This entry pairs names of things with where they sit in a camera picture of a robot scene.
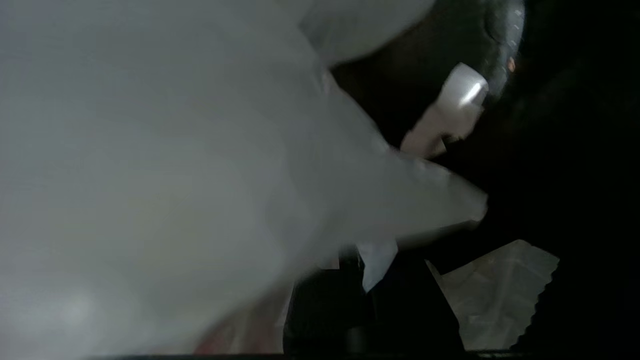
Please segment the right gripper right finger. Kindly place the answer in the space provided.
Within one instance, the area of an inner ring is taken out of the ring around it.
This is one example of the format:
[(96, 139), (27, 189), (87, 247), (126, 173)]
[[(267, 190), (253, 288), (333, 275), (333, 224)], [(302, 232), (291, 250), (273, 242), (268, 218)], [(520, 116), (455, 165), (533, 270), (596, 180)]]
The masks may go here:
[(396, 257), (369, 295), (375, 353), (465, 353), (457, 317), (424, 259)]

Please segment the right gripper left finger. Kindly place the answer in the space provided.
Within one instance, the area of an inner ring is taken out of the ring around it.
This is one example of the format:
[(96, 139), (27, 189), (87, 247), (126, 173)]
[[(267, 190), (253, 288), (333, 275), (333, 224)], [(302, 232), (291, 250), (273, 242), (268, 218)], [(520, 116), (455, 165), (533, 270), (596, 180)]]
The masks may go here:
[(284, 325), (284, 354), (348, 354), (350, 334), (371, 319), (364, 264), (343, 254), (336, 265), (297, 281)]

